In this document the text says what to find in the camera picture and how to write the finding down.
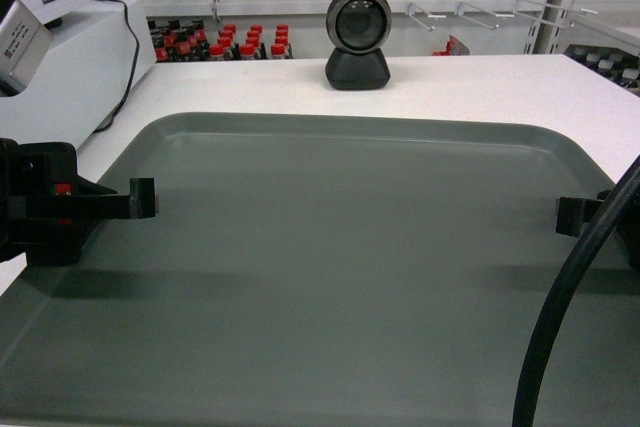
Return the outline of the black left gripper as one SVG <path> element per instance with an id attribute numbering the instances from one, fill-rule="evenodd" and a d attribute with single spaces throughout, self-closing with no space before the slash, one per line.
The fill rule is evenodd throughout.
<path id="1" fill-rule="evenodd" d="M 21 254 L 32 267 L 77 263 L 101 220 L 152 218 L 153 178 L 131 178 L 129 193 L 78 174 L 75 147 L 66 142 L 1 140 L 1 260 Z"/>

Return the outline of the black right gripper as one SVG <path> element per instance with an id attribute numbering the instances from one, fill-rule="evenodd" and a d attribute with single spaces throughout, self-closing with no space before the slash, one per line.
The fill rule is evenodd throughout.
<path id="1" fill-rule="evenodd" d="M 589 223 L 601 204 L 611 193 L 610 190 L 599 192 L 595 198 L 559 197 L 556 205 L 556 227 L 558 234 L 579 237 L 584 224 Z M 640 269 L 640 230 L 636 222 L 621 222 L 617 227 L 628 254 L 629 265 L 634 270 Z"/>

